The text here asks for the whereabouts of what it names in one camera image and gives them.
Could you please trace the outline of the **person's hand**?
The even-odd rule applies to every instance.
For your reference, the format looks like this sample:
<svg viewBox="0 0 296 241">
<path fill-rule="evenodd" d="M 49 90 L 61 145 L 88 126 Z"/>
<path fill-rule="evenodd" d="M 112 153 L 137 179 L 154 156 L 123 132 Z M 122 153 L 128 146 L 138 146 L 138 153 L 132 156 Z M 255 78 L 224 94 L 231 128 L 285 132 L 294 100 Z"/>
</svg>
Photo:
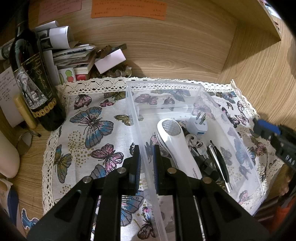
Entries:
<svg viewBox="0 0 296 241">
<path fill-rule="evenodd" d="M 283 180 L 280 185 L 279 189 L 279 196 L 284 196 L 289 191 L 289 184 L 293 177 L 293 171 L 287 170 L 285 174 L 283 175 Z"/>
</svg>

